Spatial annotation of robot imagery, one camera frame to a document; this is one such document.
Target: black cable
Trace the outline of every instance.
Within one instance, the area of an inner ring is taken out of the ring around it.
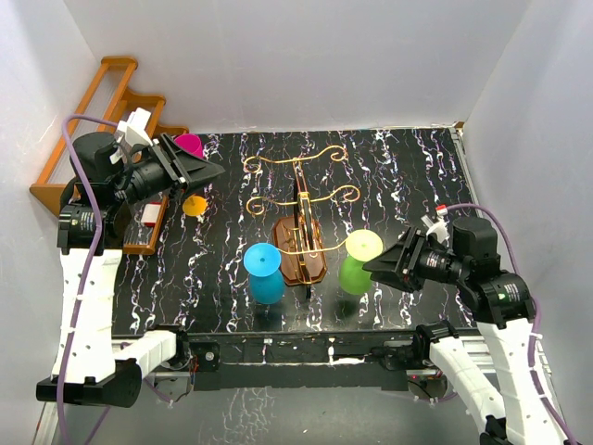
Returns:
[[[385,346],[373,346],[371,348],[371,355],[374,357],[384,358],[387,354],[387,348]]]
[[[424,388],[423,388],[423,386],[422,386],[420,383],[418,383],[418,382],[414,382],[413,380],[408,380],[408,383],[412,383],[412,385],[414,385],[415,387],[419,388],[419,389],[420,389],[420,391],[422,391],[424,394],[426,394],[426,396],[427,396],[429,399],[433,399],[433,398],[434,398],[433,396],[431,396],[431,395],[428,393],[428,391],[427,391],[426,389],[424,389]]]
[[[181,396],[179,396],[177,399],[175,399],[173,401],[173,403],[177,403],[178,401],[180,401],[182,398],[184,398],[185,396],[189,395],[189,393],[192,392],[191,389],[188,389],[187,391],[184,392],[184,394],[182,394]]]

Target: wooden stand base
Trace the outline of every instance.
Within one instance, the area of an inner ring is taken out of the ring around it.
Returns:
[[[315,229],[317,229],[319,227],[319,223],[314,220],[313,226]],[[295,249],[295,242],[294,240],[290,239],[291,236],[289,235],[295,232],[292,230],[293,228],[295,228],[295,219],[292,216],[286,216],[278,220],[273,228],[274,245],[277,248],[281,248],[282,250],[286,251]],[[318,252],[317,254],[304,254],[303,257],[305,258],[305,264],[307,265],[307,271],[309,272],[310,283],[320,283],[327,272],[325,255],[323,252]],[[282,254],[280,272],[282,272],[284,282],[287,286],[302,285],[305,281],[298,268],[297,255]]]

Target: black marble table surface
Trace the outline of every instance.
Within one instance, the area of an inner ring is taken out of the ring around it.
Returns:
[[[471,202],[471,191],[449,128],[308,133],[229,133],[200,135],[207,158],[226,169],[203,196],[201,217],[183,214],[171,202],[153,256],[127,256],[116,280],[114,334],[142,334],[154,324],[184,324],[191,333],[410,329],[442,318],[471,325],[455,288],[427,284],[408,294],[373,285],[361,296],[344,292],[337,279],[347,256],[326,254],[328,272],[313,286],[310,301],[302,286],[287,287],[281,302],[264,306],[249,295],[242,264],[249,246],[271,242],[271,229],[290,208],[267,206],[261,216],[246,211],[255,195],[292,200],[290,164],[264,164],[261,173],[243,170],[243,160],[314,155],[329,145],[345,146],[348,161],[328,153],[304,164],[311,197],[353,184],[355,203],[327,200],[313,205],[326,247],[351,231],[373,230],[385,247],[395,243],[406,223],[420,223],[440,204]]]

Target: white wall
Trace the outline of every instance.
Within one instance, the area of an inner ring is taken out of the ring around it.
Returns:
[[[465,121],[528,0],[65,0],[197,132]]]
[[[56,355],[57,221],[29,193],[98,66],[61,0],[0,0],[0,441],[29,443]]]
[[[508,228],[543,306],[545,348],[577,436],[593,437],[593,3],[527,11],[465,130],[482,204]]]

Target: gold wire stand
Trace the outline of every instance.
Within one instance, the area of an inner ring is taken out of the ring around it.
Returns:
[[[331,155],[330,155],[330,158],[332,161],[342,162],[342,161],[348,159],[348,153],[344,146],[328,146],[324,150],[320,151],[317,155],[306,156],[306,157],[273,160],[273,159],[264,158],[262,156],[251,156],[251,157],[245,159],[245,161],[243,162],[243,169],[247,173],[255,174],[255,173],[259,173],[262,171],[262,163],[263,162],[266,162],[269,164],[289,164],[289,163],[291,163],[293,165],[293,168],[295,169],[296,177],[300,174],[300,177],[302,178],[302,180],[305,181],[304,176],[302,175],[302,163],[305,161],[310,161],[310,160],[319,158],[321,155],[323,155],[324,153],[331,151],[331,150],[333,150],[333,153],[331,153]],[[276,201],[276,200],[270,199],[268,197],[254,196],[254,197],[250,198],[246,203],[246,210],[249,212],[249,214],[251,214],[253,216],[261,215],[266,211],[264,202],[269,202],[273,205],[281,206],[281,207],[297,206],[300,204],[299,214],[298,214],[298,227],[287,227],[284,224],[283,220],[284,219],[288,220],[288,218],[281,219],[278,222],[282,226],[281,228],[282,228],[283,235],[284,235],[283,241],[288,245],[288,250],[280,248],[280,245],[282,243],[277,239],[278,234],[276,232],[276,226],[278,225],[278,223],[276,223],[276,225],[274,226],[274,240],[275,240],[276,247],[278,248],[278,250],[280,252],[282,252],[284,255],[286,255],[287,258],[290,260],[290,264],[291,264],[291,267],[294,271],[295,278],[296,278],[296,280],[292,280],[294,282],[294,285],[297,285],[297,284],[312,285],[314,283],[319,283],[325,276],[325,271],[327,270],[326,264],[325,264],[324,252],[337,250],[337,249],[341,248],[342,246],[344,246],[344,244],[346,243],[346,240],[344,240],[341,243],[339,243],[337,246],[333,246],[331,248],[324,248],[322,245],[322,242],[321,242],[321,239],[322,239],[321,227],[319,226],[319,223],[317,221],[312,220],[311,221],[311,229],[313,230],[314,233],[311,234],[311,237],[310,237],[313,240],[313,245],[311,245],[309,242],[309,237],[308,237],[308,233],[307,233],[307,226],[304,224],[305,213],[304,213],[303,207],[307,206],[307,209],[309,210],[309,215],[310,215],[311,214],[310,205],[312,203],[323,202],[328,199],[331,199],[332,201],[337,202],[337,200],[334,197],[340,192],[345,192],[344,195],[342,196],[342,202],[356,202],[357,200],[360,199],[360,190],[356,186],[351,185],[351,184],[346,184],[346,185],[337,187],[332,193],[330,193],[326,197],[316,197],[314,199],[311,199],[309,192],[306,191],[306,188],[307,188],[306,182],[304,182],[303,184],[305,184],[302,187],[303,191],[301,191],[301,185],[299,185],[299,191],[298,191],[295,201]],[[304,248],[302,250],[297,250],[298,246],[303,246]],[[311,258],[312,260],[315,260],[316,261],[315,264],[318,268],[320,267],[319,261],[322,261],[322,272],[319,273],[319,276],[315,276],[314,278],[311,277],[310,280],[306,280],[304,278],[305,273],[309,274],[308,273],[308,265],[305,260],[306,256]]]

